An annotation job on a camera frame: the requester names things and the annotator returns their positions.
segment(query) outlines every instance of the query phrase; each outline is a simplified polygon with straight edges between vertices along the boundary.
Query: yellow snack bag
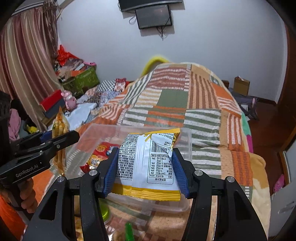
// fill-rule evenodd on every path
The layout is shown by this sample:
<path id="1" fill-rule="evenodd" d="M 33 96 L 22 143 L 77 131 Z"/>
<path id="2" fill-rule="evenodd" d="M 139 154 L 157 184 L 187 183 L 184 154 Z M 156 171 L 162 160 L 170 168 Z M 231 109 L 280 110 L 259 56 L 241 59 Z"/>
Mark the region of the yellow snack bag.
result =
<path id="1" fill-rule="evenodd" d="M 128 134 L 119 149 L 113 193 L 179 201 L 180 191 L 171 157 L 180 128 Z"/>
<path id="2" fill-rule="evenodd" d="M 63 135 L 70 130 L 70 125 L 68 120 L 66 119 L 62 108 L 59 108 L 59 112 L 54 120 L 54 124 L 52 127 L 52 138 Z M 65 168 L 66 168 L 66 150 L 59 150 L 56 156 L 53 158 L 53 164 L 57 167 L 59 173 L 64 176 Z"/>

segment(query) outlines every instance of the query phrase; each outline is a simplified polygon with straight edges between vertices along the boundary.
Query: red box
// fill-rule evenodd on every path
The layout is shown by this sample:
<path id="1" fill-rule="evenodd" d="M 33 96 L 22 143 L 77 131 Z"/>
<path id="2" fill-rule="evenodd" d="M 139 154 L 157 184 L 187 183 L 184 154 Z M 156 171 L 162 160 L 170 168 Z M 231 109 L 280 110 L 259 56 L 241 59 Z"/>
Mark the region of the red box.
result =
<path id="1" fill-rule="evenodd" d="M 43 111 L 48 111 L 55 103 L 57 103 L 62 97 L 61 90 L 56 90 L 50 96 L 45 98 L 43 101 L 40 102 L 41 109 Z"/>

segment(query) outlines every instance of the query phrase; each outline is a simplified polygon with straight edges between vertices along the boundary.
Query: striped curtain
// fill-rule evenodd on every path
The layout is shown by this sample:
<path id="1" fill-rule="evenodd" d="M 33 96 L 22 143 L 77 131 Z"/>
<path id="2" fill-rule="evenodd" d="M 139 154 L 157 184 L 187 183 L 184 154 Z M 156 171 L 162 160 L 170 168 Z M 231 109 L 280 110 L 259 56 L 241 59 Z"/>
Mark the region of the striped curtain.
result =
<path id="1" fill-rule="evenodd" d="M 57 56 L 56 7 L 38 7 L 11 17 L 0 33 L 0 90 L 19 98 L 40 131 L 46 129 L 39 103 L 61 88 Z"/>

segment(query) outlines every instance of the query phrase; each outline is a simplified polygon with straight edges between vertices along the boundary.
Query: pink stuffed toy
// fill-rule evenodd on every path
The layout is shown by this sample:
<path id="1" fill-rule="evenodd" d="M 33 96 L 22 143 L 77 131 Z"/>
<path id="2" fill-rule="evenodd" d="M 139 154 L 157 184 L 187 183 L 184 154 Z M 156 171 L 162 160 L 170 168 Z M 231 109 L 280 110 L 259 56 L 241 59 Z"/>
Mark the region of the pink stuffed toy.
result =
<path id="1" fill-rule="evenodd" d="M 64 91 L 61 93 L 61 95 L 63 96 L 63 99 L 66 102 L 66 108 L 69 111 L 74 110 L 77 107 L 77 103 L 76 103 L 76 98 L 74 96 L 72 96 L 71 91 Z"/>

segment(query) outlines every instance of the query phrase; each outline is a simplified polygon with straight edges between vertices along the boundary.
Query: snack bag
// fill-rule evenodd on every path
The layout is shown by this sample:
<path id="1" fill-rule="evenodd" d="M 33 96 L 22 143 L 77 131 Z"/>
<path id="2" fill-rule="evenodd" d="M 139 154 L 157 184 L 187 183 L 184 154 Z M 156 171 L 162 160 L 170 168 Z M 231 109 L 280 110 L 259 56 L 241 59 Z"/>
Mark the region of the snack bag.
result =
<path id="1" fill-rule="evenodd" d="M 180 191 L 171 164 L 180 128 L 128 134 L 119 149 L 113 193 L 179 201 Z"/>
<path id="2" fill-rule="evenodd" d="M 67 121 L 62 108 L 59 108 L 59 112 L 54 120 L 52 127 L 52 138 L 63 135 L 70 130 L 69 122 Z M 66 168 L 66 150 L 59 150 L 56 156 L 53 158 L 53 164 L 57 167 L 58 172 L 64 176 Z"/>
<path id="3" fill-rule="evenodd" d="M 80 166 L 80 169 L 84 173 L 88 173 L 90 170 L 96 169 L 101 161 L 108 159 L 114 147 L 120 147 L 120 145 L 102 142 L 96 147 L 86 164 L 84 166 Z"/>

